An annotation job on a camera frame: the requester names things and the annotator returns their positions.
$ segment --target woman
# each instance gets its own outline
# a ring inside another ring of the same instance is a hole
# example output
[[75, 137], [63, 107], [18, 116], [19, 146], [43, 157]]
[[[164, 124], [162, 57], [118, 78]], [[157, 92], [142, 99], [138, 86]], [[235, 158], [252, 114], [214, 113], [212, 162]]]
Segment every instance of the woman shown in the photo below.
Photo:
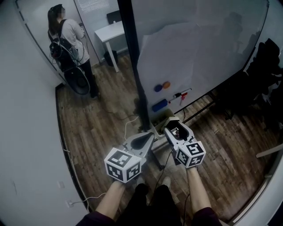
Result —
[[[52, 38], [57, 37], [60, 29], [60, 22], [64, 17], [65, 9], [62, 7], [62, 4], [56, 5], [48, 11], [48, 32]], [[74, 48], [78, 50], [80, 67], [84, 71], [90, 85], [90, 96], [91, 98], [95, 99], [100, 95], [100, 93], [95, 81], [95, 77], [92, 74], [92, 68], [89, 62], [89, 54], [83, 43], [80, 41], [83, 37], [84, 31], [75, 20], [67, 19], [64, 21], [61, 38], [66, 39]]]

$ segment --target white shirt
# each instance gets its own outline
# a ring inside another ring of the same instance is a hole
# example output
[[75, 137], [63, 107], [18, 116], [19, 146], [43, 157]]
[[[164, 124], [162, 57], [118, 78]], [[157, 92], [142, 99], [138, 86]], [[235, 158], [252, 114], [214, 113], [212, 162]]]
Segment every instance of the white shirt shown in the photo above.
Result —
[[84, 64], [89, 60], [89, 54], [83, 43], [80, 41], [84, 37], [84, 32], [79, 24], [73, 19], [67, 19], [62, 27], [62, 38], [66, 39], [74, 48], [78, 50], [78, 60]]

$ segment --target wooden floor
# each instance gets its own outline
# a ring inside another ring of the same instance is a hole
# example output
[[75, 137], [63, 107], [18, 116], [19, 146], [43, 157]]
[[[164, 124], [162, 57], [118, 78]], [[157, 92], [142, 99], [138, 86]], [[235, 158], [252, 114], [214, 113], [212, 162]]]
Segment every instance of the wooden floor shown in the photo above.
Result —
[[[69, 88], [58, 90], [59, 116], [66, 146], [70, 151], [78, 180], [87, 197], [106, 192], [111, 179], [106, 175], [104, 158], [112, 147], [124, 141], [125, 123], [135, 116], [134, 99], [138, 97], [130, 59], [128, 55], [119, 58], [119, 73], [108, 66], [93, 68], [100, 87], [102, 100], [76, 96]], [[193, 115], [211, 99], [203, 97], [187, 109], [186, 118]], [[199, 173], [208, 192], [212, 208], [223, 221], [230, 220], [253, 196], [264, 179], [264, 170], [270, 157], [257, 159], [255, 155], [277, 145], [278, 135], [264, 131], [265, 124], [259, 110], [251, 107], [245, 116], [235, 115], [225, 120], [224, 113], [212, 105], [187, 125], [197, 140], [202, 141], [207, 151]], [[183, 111], [177, 114], [183, 118]], [[140, 121], [127, 125], [127, 137], [138, 133]], [[170, 148], [165, 146], [156, 151], [161, 163], [165, 163]], [[150, 186], [148, 199], [152, 196], [160, 171], [150, 157], [143, 168], [143, 177]], [[170, 157], [164, 175], [172, 180], [173, 199], [181, 215], [188, 194], [184, 168], [175, 166]], [[120, 205], [121, 210], [134, 192], [134, 186], [127, 188]], [[90, 200], [95, 209], [99, 200]], [[186, 223], [190, 225], [190, 202], [187, 202]]]

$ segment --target long dark hair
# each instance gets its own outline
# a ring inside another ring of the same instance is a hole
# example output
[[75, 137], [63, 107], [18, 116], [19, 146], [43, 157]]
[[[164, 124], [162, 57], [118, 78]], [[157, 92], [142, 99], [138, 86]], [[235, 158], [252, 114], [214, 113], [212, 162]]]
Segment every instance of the long dark hair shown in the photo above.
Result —
[[59, 14], [62, 13], [62, 10], [64, 10], [64, 8], [62, 7], [62, 4], [59, 4], [48, 11], [48, 27], [52, 35], [58, 34], [59, 32], [60, 24], [58, 23], [57, 18], [59, 17]]

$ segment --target sleeve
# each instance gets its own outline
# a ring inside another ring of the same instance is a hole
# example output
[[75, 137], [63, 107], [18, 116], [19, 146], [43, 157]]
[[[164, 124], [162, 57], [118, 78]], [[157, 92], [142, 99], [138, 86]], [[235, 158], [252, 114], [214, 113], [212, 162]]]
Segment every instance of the sleeve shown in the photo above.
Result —
[[216, 213], [210, 208], [206, 207], [195, 213], [191, 223], [192, 226], [222, 226]]
[[71, 20], [70, 23], [72, 24], [72, 29], [75, 33], [77, 39], [82, 39], [84, 37], [84, 32], [79, 26], [79, 24], [75, 20]]
[[92, 212], [84, 216], [84, 218], [76, 226], [113, 226], [114, 220], [104, 216], [99, 212]]

